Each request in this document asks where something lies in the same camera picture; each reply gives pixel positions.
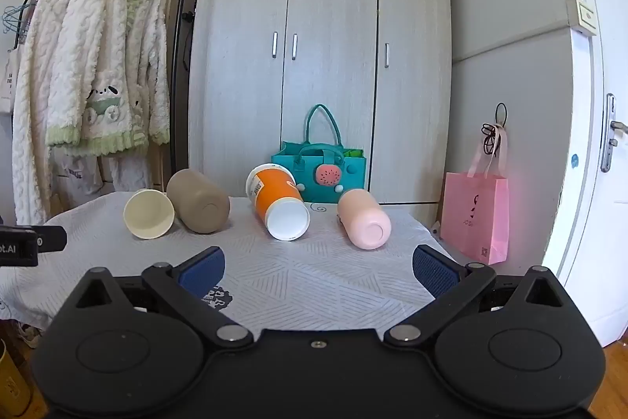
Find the wardrobe door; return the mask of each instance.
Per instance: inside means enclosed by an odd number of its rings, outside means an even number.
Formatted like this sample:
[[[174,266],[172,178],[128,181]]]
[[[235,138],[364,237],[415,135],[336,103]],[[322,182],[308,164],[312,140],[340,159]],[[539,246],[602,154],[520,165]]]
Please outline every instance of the wardrobe door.
[[[450,87],[450,0],[379,0],[370,191],[381,203],[439,201]]]
[[[281,137],[303,140],[306,116],[324,103],[345,147],[371,151],[377,0],[288,0]],[[332,143],[319,110],[310,141]]]
[[[230,196],[281,141],[288,0],[198,0],[190,70],[190,167]]]

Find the orange paper cup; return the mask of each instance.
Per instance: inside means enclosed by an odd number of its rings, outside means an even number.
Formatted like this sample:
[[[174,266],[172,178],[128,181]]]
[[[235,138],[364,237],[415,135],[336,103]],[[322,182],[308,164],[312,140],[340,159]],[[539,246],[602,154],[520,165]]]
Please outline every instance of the orange paper cup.
[[[246,195],[268,232],[277,240],[296,240],[310,225],[310,211],[283,166],[263,164],[246,179]]]

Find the pink tumbler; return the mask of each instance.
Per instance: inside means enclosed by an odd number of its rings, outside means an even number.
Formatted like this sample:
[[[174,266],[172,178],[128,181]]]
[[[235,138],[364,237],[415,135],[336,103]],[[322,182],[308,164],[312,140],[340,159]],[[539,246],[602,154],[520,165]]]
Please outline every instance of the pink tumbler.
[[[338,216],[349,239],[360,249],[376,249],[391,235],[391,220],[375,198],[363,189],[351,189],[338,201]]]

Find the wooden floor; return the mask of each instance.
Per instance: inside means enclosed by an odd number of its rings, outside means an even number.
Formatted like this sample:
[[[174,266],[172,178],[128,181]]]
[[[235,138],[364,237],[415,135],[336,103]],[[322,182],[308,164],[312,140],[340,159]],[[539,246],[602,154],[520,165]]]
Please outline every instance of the wooden floor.
[[[604,349],[606,374],[589,411],[597,419],[628,419],[628,335]]]

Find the black print on tablecloth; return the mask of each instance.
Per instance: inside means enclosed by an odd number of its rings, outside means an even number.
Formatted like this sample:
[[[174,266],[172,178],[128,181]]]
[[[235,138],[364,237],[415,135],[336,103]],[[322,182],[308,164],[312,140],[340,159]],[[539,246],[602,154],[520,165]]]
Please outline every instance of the black print on tablecloth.
[[[207,295],[203,297],[203,302],[220,311],[227,307],[234,298],[229,294],[226,289],[222,289],[220,286],[214,286]]]

